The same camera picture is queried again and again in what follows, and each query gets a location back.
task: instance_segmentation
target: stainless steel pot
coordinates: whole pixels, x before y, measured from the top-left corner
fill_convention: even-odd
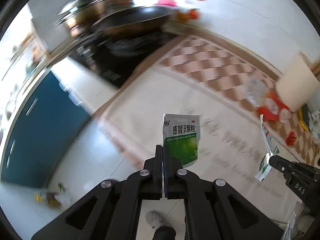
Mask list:
[[[72,29],[90,19],[96,18],[107,10],[107,0],[70,0],[59,15],[64,15],[57,25],[65,22]]]

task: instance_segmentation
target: cabinet handle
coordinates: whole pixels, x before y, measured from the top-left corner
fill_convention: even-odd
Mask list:
[[[7,160],[7,168],[9,167],[9,163],[10,163],[10,155],[8,157],[8,160]]]
[[[74,92],[69,93],[69,98],[76,106],[79,106],[82,103],[82,100],[80,100]]]
[[[68,86],[67,85],[64,85],[63,83],[59,82],[59,87],[61,87],[61,89],[63,91],[67,91],[68,90]]]
[[[13,143],[12,143],[12,145],[11,145],[10,155],[12,154],[12,151],[13,151],[13,148],[14,148],[15,145],[16,145],[16,140],[14,139],[14,140],[13,140]]]
[[[32,105],[30,106],[29,110],[26,113],[26,116],[30,114],[31,110],[33,109],[37,101],[38,101],[38,98],[36,98],[35,101],[33,101]]]

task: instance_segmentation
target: cold medicine sachet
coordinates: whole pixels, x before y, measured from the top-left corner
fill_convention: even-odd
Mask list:
[[[163,146],[169,146],[171,156],[179,159],[183,167],[198,159],[199,115],[165,114],[162,131]]]

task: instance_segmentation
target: pot lid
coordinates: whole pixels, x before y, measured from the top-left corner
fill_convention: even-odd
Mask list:
[[[84,9],[100,0],[69,0],[58,14],[74,14],[81,9]]]

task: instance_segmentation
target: plastic bag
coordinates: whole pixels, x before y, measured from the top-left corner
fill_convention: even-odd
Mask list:
[[[304,211],[305,205],[302,203],[297,202],[296,206],[294,207],[291,217],[288,221],[287,227],[281,237],[281,240],[291,240],[292,239],[292,232],[295,227],[297,218],[300,216],[301,212]]]
[[[263,105],[264,95],[268,91],[268,87],[259,79],[252,78],[245,85],[245,93],[247,100],[254,106]]]
[[[50,207],[66,210],[71,205],[70,192],[63,186],[62,183],[58,183],[58,188],[60,192],[42,191],[35,194],[35,200],[37,202],[46,203]]]
[[[260,115],[260,129],[263,137],[263,141],[265,143],[266,149],[267,149],[267,154],[263,157],[260,167],[259,167],[259,172],[255,176],[256,179],[259,181],[263,181],[265,177],[268,175],[269,171],[271,170],[271,166],[269,165],[269,159],[273,155],[277,155],[280,153],[278,146],[275,143],[275,140],[271,136],[269,130],[263,123],[263,114]]]

